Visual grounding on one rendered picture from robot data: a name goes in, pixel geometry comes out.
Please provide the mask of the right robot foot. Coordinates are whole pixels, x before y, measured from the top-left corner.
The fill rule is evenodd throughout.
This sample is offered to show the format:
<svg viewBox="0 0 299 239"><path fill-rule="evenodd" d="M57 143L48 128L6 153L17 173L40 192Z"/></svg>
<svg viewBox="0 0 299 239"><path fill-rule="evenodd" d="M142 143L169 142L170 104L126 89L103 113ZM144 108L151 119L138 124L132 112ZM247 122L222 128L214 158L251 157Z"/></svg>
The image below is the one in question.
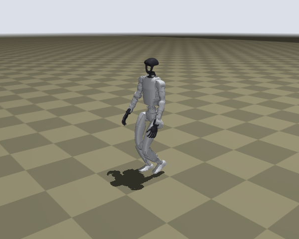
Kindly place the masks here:
<svg viewBox="0 0 299 239"><path fill-rule="evenodd" d="M153 164L151 164L151 166L149 166L149 164L148 164L148 165L143 166L142 168L139 168L139 171L144 172L144 171L147 171L152 168L154 168Z"/></svg>

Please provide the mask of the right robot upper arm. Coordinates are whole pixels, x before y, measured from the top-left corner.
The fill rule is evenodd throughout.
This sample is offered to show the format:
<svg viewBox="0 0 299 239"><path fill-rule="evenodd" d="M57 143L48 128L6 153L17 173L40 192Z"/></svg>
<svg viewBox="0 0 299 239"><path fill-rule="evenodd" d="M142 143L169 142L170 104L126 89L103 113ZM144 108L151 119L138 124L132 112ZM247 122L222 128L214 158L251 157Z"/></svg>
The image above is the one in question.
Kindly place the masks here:
<svg viewBox="0 0 299 239"><path fill-rule="evenodd" d="M137 87L137 91L134 94L134 97L136 97L137 99L140 99L142 97L142 78L143 76L139 77L139 83L138 83L138 87Z"/></svg>

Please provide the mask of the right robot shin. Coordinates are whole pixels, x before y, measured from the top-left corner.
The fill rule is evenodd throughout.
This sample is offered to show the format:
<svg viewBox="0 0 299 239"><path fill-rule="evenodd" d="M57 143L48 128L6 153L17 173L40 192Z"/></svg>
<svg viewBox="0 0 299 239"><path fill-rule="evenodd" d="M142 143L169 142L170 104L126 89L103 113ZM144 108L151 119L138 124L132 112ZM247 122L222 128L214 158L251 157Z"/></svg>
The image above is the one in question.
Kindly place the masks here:
<svg viewBox="0 0 299 239"><path fill-rule="evenodd" d="M141 149L140 148L137 148L137 146L135 146L136 147L136 150L137 150L137 152L139 153L139 155L140 155L140 157L143 159L143 161L145 162L145 164L149 164L149 166L151 166L151 163L150 163L150 160L148 160L147 158L145 158L144 157L144 155L142 154L142 152L141 152Z"/></svg>

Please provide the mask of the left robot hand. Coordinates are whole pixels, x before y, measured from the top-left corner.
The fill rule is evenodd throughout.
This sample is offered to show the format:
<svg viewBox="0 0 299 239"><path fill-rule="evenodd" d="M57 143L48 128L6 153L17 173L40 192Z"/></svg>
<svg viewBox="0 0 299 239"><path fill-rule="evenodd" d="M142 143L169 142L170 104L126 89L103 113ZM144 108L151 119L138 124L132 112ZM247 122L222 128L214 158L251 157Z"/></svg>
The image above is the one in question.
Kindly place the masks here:
<svg viewBox="0 0 299 239"><path fill-rule="evenodd" d="M157 126L159 126L159 125L155 124L155 122L156 122L156 119L153 121L153 126L147 131L147 132L150 131L149 135L147 135L147 137L150 136L149 138L155 138L156 137Z"/></svg>

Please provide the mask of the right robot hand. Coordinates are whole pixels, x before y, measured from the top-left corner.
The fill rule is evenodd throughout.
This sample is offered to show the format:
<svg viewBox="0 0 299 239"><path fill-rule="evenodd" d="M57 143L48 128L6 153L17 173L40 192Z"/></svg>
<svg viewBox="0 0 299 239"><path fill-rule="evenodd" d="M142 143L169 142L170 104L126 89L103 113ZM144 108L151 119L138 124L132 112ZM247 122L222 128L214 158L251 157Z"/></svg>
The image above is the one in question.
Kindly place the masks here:
<svg viewBox="0 0 299 239"><path fill-rule="evenodd" d="M123 117L123 120L122 120L122 124L123 125L126 125L126 119L127 119L128 115L131 114L130 111L131 111L131 109L128 108L128 110L126 111L126 113L125 113L125 115Z"/></svg>

